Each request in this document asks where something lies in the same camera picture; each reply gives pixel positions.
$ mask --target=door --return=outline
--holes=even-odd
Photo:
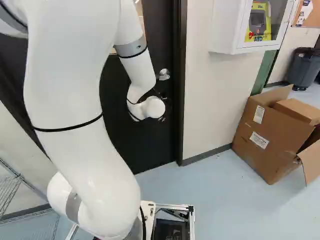
[[[155,73],[162,69],[173,70],[174,1],[135,0]],[[41,147],[34,134],[23,105],[27,40],[0,34],[0,69],[8,73],[2,85],[14,83],[14,99],[0,95],[0,100],[30,137]],[[143,172],[174,160],[173,148],[173,80],[158,81],[155,91],[165,98],[165,120],[146,119],[134,122],[127,110],[127,92],[130,79],[118,56],[111,54],[104,66],[100,81],[100,98],[105,126],[117,151],[133,173]]]
[[[136,0],[136,8],[145,36],[154,71],[173,72],[173,1]],[[174,160],[173,149],[173,79],[157,81],[155,90],[166,99],[165,120],[131,119],[127,109],[130,79],[119,57],[111,54],[104,66],[100,97],[105,127],[117,151],[134,174]]]

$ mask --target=gray baseboard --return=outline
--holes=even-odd
[[[39,205],[39,206],[35,206],[32,208],[28,208],[26,210],[21,210],[21,211],[16,211],[16,212],[12,212],[9,214],[5,214],[3,215],[3,217],[0,218],[0,221],[5,221],[5,220],[9,220],[9,219],[14,219],[14,218],[19,218],[25,215],[29,215],[29,214],[34,214],[36,212],[40,212],[40,211],[44,211],[44,210],[48,210],[51,209],[50,204],[44,204],[44,205]]]
[[[277,82],[267,83],[265,85],[265,88],[270,88],[270,87],[280,86],[280,85],[287,85],[287,83],[284,82],[284,81],[277,81]]]
[[[222,152],[227,151],[229,149],[231,149],[231,143],[223,145],[223,146],[220,146],[220,147],[215,148],[215,149],[212,149],[210,151],[206,151],[206,152],[201,153],[199,155],[192,156],[192,157],[189,157],[187,159],[184,159],[180,166],[184,167],[184,166],[187,166],[189,164],[193,164],[193,163],[198,162],[198,161],[200,161],[202,159],[206,159],[208,157],[211,157],[213,155],[222,153]]]

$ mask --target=aed cabinet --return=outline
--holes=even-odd
[[[277,50],[297,0],[214,0],[209,51],[241,54]]]

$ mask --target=robotic arm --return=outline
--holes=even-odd
[[[49,203],[102,240],[130,236],[141,228],[140,188],[105,129],[103,115],[108,113],[102,113],[99,81],[114,46],[131,79],[127,107],[132,119],[160,118],[165,112],[156,96],[141,101],[156,84],[156,76],[134,3],[0,3],[2,12],[18,20],[28,34],[24,102],[40,142],[58,169],[48,186]],[[2,18],[0,31],[26,35],[8,19]]]

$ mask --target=yellow aed device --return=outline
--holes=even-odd
[[[271,5],[268,1],[253,1],[245,42],[271,41]]]

